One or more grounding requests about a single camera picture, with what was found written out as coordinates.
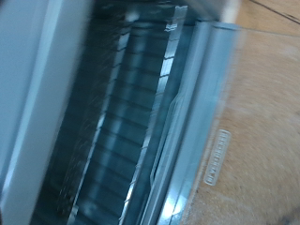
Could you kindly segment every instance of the refrigerator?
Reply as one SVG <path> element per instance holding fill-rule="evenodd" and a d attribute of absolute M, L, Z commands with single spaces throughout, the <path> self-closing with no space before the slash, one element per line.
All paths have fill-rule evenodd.
<path fill-rule="evenodd" d="M 222 6 L 4 1 L 4 225 L 180 224 L 238 34 Z"/>

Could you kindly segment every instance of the embossed brand logo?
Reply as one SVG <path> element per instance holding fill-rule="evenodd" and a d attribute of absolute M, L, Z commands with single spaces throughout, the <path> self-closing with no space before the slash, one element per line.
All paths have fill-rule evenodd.
<path fill-rule="evenodd" d="M 218 131 L 217 139 L 204 176 L 205 184 L 210 186 L 216 184 L 231 136 L 232 134 L 227 130 L 220 129 Z"/>

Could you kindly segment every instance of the wooden floor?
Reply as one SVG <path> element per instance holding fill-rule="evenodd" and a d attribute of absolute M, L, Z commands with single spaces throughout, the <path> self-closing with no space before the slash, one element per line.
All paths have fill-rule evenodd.
<path fill-rule="evenodd" d="M 300 1 L 242 4 L 245 28 L 216 118 L 232 139 L 214 187 L 200 168 L 183 225 L 300 224 L 300 24 L 278 12 L 300 16 Z"/>

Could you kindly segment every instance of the white wall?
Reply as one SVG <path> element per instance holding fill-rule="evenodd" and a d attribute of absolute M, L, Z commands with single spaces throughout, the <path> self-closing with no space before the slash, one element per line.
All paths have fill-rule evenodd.
<path fill-rule="evenodd" d="M 20 124 L 48 1 L 0 6 L 0 190 Z"/>
<path fill-rule="evenodd" d="M 4 225 L 30 222 L 79 61 L 92 0 L 6 0 L 0 8 Z M 11 160 L 8 170 L 4 170 Z"/>

